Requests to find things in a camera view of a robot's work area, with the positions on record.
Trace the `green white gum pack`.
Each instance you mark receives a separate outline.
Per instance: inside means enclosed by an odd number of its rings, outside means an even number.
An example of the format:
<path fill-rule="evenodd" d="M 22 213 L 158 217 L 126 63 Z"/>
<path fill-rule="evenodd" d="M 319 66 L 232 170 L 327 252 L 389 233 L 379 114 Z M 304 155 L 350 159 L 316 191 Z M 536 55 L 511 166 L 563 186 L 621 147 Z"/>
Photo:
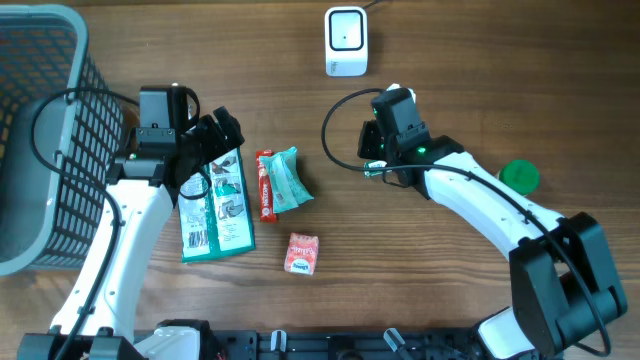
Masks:
<path fill-rule="evenodd" d="M 383 160 L 372 160 L 364 164 L 366 171 L 364 172 L 365 178 L 372 178 L 383 174 L 382 168 L 385 168 L 387 163 Z"/>

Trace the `red chocolate bar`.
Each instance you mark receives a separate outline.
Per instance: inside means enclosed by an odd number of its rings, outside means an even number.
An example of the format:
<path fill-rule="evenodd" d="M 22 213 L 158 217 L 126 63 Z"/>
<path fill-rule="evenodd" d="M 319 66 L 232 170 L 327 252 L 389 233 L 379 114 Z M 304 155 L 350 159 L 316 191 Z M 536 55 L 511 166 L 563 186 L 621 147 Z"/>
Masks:
<path fill-rule="evenodd" d="M 258 173 L 260 221 L 265 223 L 276 223 L 277 215 L 274 212 L 274 200 L 271 190 L 271 182 L 266 165 L 261 160 L 262 157 L 270 157 L 273 151 L 270 149 L 256 152 L 256 167 Z"/>

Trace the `large green white packet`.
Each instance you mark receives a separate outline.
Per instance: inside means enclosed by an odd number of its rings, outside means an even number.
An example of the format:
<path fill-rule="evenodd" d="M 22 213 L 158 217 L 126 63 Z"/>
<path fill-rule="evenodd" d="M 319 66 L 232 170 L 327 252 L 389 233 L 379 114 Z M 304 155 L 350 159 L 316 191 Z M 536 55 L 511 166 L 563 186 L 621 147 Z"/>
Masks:
<path fill-rule="evenodd" d="M 182 186 L 182 261 L 219 260 L 256 248 L 241 153 L 227 152 Z"/>

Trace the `light teal sachet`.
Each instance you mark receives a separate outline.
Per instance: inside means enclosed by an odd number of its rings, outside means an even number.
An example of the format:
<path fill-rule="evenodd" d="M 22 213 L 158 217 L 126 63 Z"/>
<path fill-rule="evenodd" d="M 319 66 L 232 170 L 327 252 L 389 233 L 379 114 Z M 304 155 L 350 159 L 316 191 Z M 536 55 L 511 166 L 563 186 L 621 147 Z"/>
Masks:
<path fill-rule="evenodd" d="M 271 156 L 260 156 L 271 183 L 276 214 L 298 208 L 314 197 L 302 184 L 297 172 L 298 149 L 291 147 Z"/>

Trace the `pink tissue pack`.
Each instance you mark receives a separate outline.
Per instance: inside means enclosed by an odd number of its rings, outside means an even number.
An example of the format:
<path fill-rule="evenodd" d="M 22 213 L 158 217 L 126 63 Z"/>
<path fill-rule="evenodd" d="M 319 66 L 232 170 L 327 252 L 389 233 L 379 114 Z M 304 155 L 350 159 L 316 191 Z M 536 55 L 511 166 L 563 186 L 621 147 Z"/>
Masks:
<path fill-rule="evenodd" d="M 286 252 L 284 270 L 288 273 L 311 276 L 315 272 L 319 238 L 292 233 Z"/>

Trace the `green lid jar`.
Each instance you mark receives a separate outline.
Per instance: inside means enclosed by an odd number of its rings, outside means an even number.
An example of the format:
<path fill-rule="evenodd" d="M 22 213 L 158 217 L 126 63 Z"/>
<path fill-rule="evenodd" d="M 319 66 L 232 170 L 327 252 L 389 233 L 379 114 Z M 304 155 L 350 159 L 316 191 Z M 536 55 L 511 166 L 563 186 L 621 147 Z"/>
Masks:
<path fill-rule="evenodd" d="M 541 179 L 538 168 L 524 159 L 516 159 L 506 164 L 497 173 L 497 178 L 523 196 L 527 196 L 537 190 Z"/>

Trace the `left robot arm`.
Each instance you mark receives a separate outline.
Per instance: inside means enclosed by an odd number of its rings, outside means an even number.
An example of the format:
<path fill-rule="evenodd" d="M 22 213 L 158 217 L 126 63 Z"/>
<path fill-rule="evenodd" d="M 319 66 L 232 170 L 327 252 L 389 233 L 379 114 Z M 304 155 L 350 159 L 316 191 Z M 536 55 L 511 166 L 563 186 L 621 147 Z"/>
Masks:
<path fill-rule="evenodd" d="M 210 115 L 188 110 L 197 96 L 184 86 L 145 86 L 141 114 L 105 182 L 50 163 L 29 135 L 35 158 L 106 203 L 71 294 L 46 333 L 24 335 L 20 359 L 218 359 L 220 344 L 206 320 L 166 320 L 141 341 L 135 312 L 152 250 L 181 198 L 181 187 L 204 166 L 244 142 L 225 107 Z"/>

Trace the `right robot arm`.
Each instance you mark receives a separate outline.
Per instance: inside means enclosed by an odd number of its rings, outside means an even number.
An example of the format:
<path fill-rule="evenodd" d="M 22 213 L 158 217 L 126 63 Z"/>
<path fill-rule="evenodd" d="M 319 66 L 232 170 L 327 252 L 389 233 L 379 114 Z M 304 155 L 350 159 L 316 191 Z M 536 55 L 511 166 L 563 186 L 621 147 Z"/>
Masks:
<path fill-rule="evenodd" d="M 433 138 L 411 90 L 379 90 L 359 155 L 384 160 L 403 187 L 445 206 L 507 259 L 512 304 L 476 329 L 480 355 L 560 354 L 620 318 L 628 302 L 600 224 L 541 207 L 481 168 L 447 136 Z"/>

